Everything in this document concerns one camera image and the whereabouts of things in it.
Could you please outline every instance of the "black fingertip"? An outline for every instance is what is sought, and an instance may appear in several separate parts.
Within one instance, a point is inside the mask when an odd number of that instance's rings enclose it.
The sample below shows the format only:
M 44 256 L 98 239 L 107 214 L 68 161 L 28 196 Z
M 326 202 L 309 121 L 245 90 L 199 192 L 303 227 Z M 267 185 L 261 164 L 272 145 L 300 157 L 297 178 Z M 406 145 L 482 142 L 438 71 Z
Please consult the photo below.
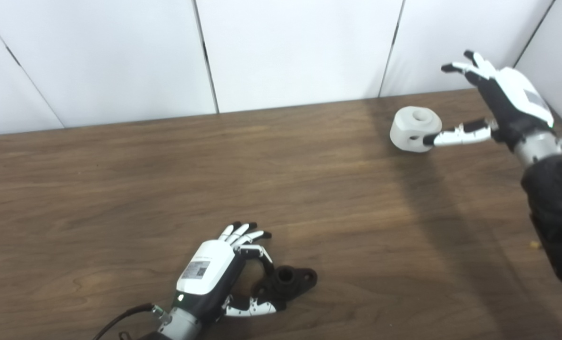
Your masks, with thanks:
M 442 65 L 442 67 L 440 68 L 443 72 L 456 72 L 459 71 L 459 69 L 457 67 L 454 67 L 453 64 L 446 64 L 446 65 Z
M 470 50 L 466 50 L 465 52 L 463 52 L 463 55 L 468 58 L 469 60 L 471 60 L 471 63 L 475 66 L 478 67 L 478 63 L 474 60 L 473 58 L 473 51 Z
M 486 119 L 484 118 L 474 120 L 468 123 L 463 123 L 463 131 L 465 133 L 473 133 L 473 131 L 481 130 L 486 127 L 488 127 L 488 123 L 486 123 Z
M 438 134 L 429 134 L 427 136 L 424 136 L 423 144 L 425 146 L 434 146 L 434 139 L 436 139 L 436 136 L 438 136 Z

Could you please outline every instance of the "white cylindrical object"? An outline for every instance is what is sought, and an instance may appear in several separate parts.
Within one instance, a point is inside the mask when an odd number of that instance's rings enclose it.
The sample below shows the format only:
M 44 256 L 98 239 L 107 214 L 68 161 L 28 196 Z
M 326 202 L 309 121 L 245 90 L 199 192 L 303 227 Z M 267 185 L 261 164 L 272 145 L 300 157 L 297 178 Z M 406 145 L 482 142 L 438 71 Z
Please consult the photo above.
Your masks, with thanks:
M 440 117 L 433 110 L 406 106 L 394 116 L 390 139 L 401 150 L 424 153 L 432 147 L 423 144 L 423 136 L 439 133 L 441 129 Z

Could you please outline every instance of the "white backdrop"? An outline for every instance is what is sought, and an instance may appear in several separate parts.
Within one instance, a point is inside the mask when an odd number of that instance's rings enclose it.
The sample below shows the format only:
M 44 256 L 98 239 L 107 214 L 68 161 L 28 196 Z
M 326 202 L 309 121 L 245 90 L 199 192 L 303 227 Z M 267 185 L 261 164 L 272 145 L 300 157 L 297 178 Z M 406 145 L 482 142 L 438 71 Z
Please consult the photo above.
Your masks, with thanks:
M 62 127 L 0 40 L 0 134 Z
M 513 65 L 550 2 L 0 0 L 0 134 L 468 88 L 440 66 Z
M 376 97 L 402 0 L 197 0 L 221 112 Z
M 495 67 L 513 67 L 551 0 L 406 0 L 380 95 L 471 87 L 443 64 L 473 50 Z
M 562 0 L 551 7 L 516 68 L 562 117 Z
M 0 35 L 65 127 L 216 112 L 190 0 L 0 0 Z

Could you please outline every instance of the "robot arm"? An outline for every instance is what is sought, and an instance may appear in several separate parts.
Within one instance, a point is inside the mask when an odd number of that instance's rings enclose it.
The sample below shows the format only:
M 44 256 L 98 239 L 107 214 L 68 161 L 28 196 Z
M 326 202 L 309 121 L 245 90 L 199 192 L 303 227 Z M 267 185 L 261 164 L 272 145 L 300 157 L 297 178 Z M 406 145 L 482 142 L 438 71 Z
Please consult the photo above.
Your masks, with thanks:
M 442 70 L 465 75 L 478 87 L 494 115 L 492 123 L 487 127 L 479 123 L 474 133 L 488 136 L 490 132 L 490 137 L 505 143 L 524 166 L 521 184 L 528 195 L 531 219 L 555 275 L 562 281 L 562 139 L 555 137 L 550 109 L 519 71 L 497 71 L 476 52 L 466 51 L 464 56 L 472 65 L 454 62 L 442 66 Z M 443 145 L 436 143 L 436 139 L 440 142 L 449 135 L 458 139 L 467 130 L 463 124 L 449 133 L 426 136 L 424 143 L 427 138 L 433 145 Z

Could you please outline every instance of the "wood grain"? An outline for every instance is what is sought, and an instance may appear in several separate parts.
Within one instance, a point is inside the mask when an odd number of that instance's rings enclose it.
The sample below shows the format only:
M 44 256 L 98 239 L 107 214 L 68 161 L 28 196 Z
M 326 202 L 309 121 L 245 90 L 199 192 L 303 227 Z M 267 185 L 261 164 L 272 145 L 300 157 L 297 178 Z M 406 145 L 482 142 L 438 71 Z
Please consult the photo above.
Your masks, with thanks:
M 562 339 L 520 166 L 490 142 L 395 149 L 406 105 L 445 127 L 489 115 L 454 91 L 0 136 L 0 340 L 90 339 L 128 307 L 169 306 L 199 244 L 234 220 L 319 284 L 203 339 Z M 237 289 L 260 275 L 249 265 Z

